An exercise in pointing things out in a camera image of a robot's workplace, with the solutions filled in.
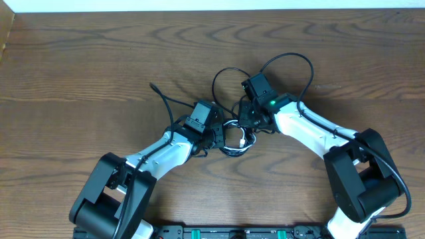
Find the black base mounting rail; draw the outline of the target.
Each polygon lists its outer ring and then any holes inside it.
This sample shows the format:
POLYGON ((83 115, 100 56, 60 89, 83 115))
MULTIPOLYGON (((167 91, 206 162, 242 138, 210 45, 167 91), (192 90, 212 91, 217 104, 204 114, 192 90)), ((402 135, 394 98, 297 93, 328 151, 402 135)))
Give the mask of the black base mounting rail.
MULTIPOLYGON (((74 228, 73 239, 96 238, 81 228, 74 228)), ((293 227, 187 227, 155 226, 152 239, 325 239, 333 238, 324 226, 297 225, 293 227)), ((364 239, 407 239, 404 228, 370 228, 357 238, 364 239)))

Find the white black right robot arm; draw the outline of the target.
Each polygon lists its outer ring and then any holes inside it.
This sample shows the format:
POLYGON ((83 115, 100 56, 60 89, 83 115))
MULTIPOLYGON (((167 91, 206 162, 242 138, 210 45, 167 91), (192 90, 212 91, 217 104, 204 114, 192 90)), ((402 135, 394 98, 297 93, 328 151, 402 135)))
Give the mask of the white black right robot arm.
POLYGON ((267 95, 243 100, 244 127, 290 136, 325 163, 337 211, 327 223, 333 238, 358 238, 383 210, 408 194, 381 135, 341 127, 311 111, 295 96, 267 95))

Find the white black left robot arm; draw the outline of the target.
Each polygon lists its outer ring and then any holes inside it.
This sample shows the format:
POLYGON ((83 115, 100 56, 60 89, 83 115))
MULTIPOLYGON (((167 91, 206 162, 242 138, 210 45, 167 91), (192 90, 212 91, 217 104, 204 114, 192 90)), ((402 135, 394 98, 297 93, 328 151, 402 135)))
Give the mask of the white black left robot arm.
POLYGON ((200 151, 224 143, 223 117, 191 114, 133 155, 103 155, 72 205, 69 220, 94 238, 151 238, 144 214, 157 181, 200 151))

